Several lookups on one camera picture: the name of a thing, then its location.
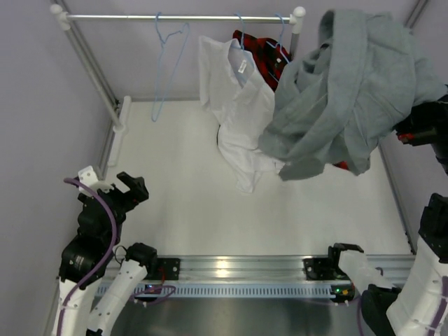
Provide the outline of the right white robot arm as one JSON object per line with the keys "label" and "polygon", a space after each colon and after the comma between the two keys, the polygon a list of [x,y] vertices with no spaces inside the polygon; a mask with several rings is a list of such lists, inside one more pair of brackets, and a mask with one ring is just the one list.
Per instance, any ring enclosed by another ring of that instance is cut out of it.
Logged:
{"label": "right white robot arm", "polygon": [[[432,146],[447,168],[447,97],[412,108],[395,126],[397,138],[411,146]],[[328,249],[326,271],[347,275],[359,293],[356,322],[375,335],[439,335],[447,317],[447,198],[430,196],[420,220],[417,252],[403,287],[394,286],[357,245]]]}

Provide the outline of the grey shirt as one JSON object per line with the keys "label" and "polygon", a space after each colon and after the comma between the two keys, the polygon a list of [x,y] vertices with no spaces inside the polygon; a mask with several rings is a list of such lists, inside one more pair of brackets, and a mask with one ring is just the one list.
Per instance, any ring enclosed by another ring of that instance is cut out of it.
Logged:
{"label": "grey shirt", "polygon": [[414,106],[447,93],[411,31],[388,13],[329,10],[318,43],[284,68],[272,121],[258,140],[283,163],[285,181],[341,162],[365,173],[372,151]]}

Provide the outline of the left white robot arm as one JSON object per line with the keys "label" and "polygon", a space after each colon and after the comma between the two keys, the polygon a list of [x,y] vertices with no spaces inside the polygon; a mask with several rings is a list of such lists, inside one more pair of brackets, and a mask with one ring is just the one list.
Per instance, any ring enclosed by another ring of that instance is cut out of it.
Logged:
{"label": "left white robot arm", "polygon": [[143,177],[122,171],[117,178],[127,186],[126,192],[99,180],[91,167],[64,179],[78,188],[82,210],[77,234],[62,252],[53,335],[110,335],[137,284],[158,273],[156,249],[135,243],[126,249],[118,275],[98,305],[92,306],[127,213],[149,198]]}

